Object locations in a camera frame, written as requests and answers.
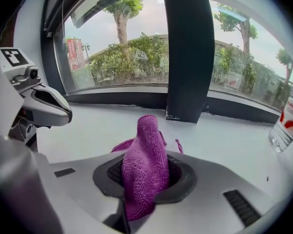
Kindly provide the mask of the black window frame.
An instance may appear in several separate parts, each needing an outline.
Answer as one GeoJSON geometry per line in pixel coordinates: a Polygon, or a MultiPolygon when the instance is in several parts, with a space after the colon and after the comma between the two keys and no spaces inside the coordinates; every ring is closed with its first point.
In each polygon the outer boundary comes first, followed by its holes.
{"type": "Polygon", "coordinates": [[[41,54],[48,84],[69,102],[77,104],[126,105],[162,109],[168,120],[197,123],[202,112],[274,124],[280,112],[237,96],[225,99],[223,92],[209,97],[214,61],[214,31],[208,0],[164,0],[169,40],[169,78],[167,87],[141,85],[110,87],[106,93],[66,93],[54,53],[55,27],[62,12],[77,0],[57,0],[54,21],[41,25],[41,54]]]}

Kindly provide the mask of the green hedge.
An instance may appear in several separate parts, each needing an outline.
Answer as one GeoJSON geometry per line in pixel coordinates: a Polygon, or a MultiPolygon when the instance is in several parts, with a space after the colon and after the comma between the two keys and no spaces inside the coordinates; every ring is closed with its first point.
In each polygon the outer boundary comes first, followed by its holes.
{"type": "MultiPolygon", "coordinates": [[[[169,73],[168,36],[145,33],[126,46],[110,44],[90,56],[90,70],[104,83],[167,83],[169,73]]],[[[291,83],[239,46],[215,41],[210,89],[230,93],[279,107],[287,100],[291,83]]]]}

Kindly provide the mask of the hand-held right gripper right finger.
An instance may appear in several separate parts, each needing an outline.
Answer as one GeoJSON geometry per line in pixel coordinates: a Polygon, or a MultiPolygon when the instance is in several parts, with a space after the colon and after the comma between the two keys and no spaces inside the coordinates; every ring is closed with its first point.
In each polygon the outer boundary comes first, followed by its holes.
{"type": "Polygon", "coordinates": [[[181,202],[156,206],[153,213],[134,222],[134,234],[258,234],[277,212],[276,202],[232,170],[220,164],[170,152],[197,174],[193,191],[181,202]],[[224,193],[237,190],[260,218],[245,227],[224,193]]]}

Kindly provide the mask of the street lamp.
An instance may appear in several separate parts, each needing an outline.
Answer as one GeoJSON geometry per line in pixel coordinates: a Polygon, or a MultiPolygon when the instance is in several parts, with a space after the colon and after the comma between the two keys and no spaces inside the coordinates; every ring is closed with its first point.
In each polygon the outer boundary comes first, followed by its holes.
{"type": "Polygon", "coordinates": [[[88,51],[90,50],[90,45],[88,43],[82,43],[82,50],[86,52],[87,62],[90,63],[88,51]]]}

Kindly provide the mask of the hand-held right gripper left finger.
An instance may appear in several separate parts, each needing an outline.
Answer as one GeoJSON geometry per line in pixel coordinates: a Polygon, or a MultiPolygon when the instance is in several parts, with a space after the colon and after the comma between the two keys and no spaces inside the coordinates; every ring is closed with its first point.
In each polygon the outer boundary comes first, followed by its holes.
{"type": "Polygon", "coordinates": [[[78,206],[109,230],[131,234],[122,180],[124,153],[53,163],[60,186],[78,206]]]}

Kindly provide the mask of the red banner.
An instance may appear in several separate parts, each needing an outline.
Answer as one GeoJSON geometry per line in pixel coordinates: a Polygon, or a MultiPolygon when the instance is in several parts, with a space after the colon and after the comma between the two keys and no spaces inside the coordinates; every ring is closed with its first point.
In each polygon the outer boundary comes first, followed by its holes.
{"type": "Polygon", "coordinates": [[[78,70],[85,67],[84,54],[82,50],[82,40],[73,38],[66,40],[67,56],[70,68],[78,70]]]}

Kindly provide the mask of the green tree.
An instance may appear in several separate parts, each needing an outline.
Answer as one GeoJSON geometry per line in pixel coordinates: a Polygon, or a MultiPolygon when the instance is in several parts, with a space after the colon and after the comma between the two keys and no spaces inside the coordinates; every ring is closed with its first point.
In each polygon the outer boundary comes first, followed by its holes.
{"type": "Polygon", "coordinates": [[[285,83],[288,84],[293,71],[293,60],[284,48],[278,50],[276,58],[286,68],[285,83]]]}
{"type": "Polygon", "coordinates": [[[115,20],[117,37],[121,45],[127,44],[127,21],[138,16],[143,7],[143,0],[119,0],[104,9],[115,20]]]}
{"type": "Polygon", "coordinates": [[[250,17],[245,13],[229,5],[217,3],[218,12],[214,13],[214,18],[220,23],[220,28],[224,32],[234,32],[238,30],[243,40],[243,52],[250,53],[250,39],[257,39],[256,27],[250,23],[250,17]]]}

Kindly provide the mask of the purple cloth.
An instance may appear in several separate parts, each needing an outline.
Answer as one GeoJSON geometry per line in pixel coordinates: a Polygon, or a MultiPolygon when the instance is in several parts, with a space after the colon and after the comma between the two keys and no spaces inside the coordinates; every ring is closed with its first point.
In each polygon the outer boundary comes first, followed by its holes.
{"type": "Polygon", "coordinates": [[[154,199],[169,186],[167,143],[154,115],[137,121],[135,138],[116,145],[112,152],[125,151],[122,179],[128,221],[141,219],[154,210],[154,199]]]}

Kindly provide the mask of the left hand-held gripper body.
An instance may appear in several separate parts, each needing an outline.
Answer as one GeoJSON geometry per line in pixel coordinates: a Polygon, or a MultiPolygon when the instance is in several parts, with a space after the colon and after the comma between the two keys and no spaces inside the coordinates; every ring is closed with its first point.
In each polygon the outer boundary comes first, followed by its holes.
{"type": "MultiPolygon", "coordinates": [[[[24,92],[31,91],[42,84],[39,68],[19,48],[0,47],[0,68],[23,99],[25,99],[24,92]]],[[[12,123],[8,137],[24,143],[31,151],[37,152],[38,125],[30,122],[30,116],[32,112],[21,107],[12,123]]]]}

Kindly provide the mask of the clear plastic water bottle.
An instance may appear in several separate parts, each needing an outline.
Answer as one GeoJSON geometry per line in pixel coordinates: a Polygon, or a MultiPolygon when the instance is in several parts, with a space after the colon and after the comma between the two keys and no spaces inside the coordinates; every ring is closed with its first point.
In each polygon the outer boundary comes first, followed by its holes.
{"type": "Polygon", "coordinates": [[[268,135],[269,142],[277,152],[283,152],[293,141],[293,89],[285,107],[268,135]]]}

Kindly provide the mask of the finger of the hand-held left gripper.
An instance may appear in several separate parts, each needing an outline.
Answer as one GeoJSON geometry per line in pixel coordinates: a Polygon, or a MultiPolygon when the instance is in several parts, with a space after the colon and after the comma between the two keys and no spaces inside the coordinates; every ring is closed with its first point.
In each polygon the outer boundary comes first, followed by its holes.
{"type": "Polygon", "coordinates": [[[23,103],[24,118],[36,126],[64,126],[72,120],[67,103],[53,95],[28,95],[23,103]]]}
{"type": "Polygon", "coordinates": [[[71,112],[71,108],[66,99],[54,88],[39,84],[34,86],[31,97],[45,105],[49,105],[67,112],[71,112]]]}

